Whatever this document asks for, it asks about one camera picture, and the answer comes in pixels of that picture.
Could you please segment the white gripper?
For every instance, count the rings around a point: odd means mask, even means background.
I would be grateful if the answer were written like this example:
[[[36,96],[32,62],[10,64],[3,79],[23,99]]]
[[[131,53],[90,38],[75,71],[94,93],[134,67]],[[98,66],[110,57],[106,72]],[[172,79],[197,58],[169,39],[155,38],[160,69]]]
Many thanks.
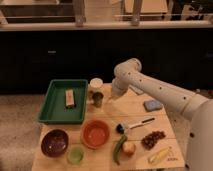
[[[121,81],[118,78],[114,78],[112,80],[112,87],[111,87],[111,96],[108,99],[108,103],[112,103],[118,100],[121,96],[123,96],[128,90],[128,85]]]

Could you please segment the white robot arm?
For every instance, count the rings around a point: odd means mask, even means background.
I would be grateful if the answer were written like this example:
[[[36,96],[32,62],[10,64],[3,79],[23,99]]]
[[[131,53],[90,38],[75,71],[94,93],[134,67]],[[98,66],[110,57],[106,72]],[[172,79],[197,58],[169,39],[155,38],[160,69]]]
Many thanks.
[[[178,111],[191,122],[185,171],[213,171],[213,99],[146,76],[141,70],[137,58],[116,65],[113,94],[122,96],[133,86]]]

